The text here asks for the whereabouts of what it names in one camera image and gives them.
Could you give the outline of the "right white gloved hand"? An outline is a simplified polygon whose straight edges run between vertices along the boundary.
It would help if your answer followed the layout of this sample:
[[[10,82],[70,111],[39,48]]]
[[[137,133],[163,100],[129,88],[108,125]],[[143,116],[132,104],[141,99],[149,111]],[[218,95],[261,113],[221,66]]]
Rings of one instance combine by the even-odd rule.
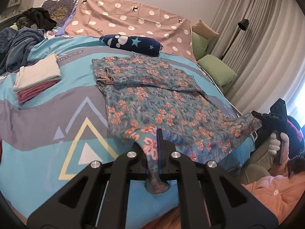
[[[288,161],[289,153],[289,137],[285,133],[280,134],[280,140],[277,139],[276,134],[273,132],[270,135],[270,141],[268,146],[268,154],[272,157],[276,157],[277,153],[281,152],[280,164],[286,164]]]

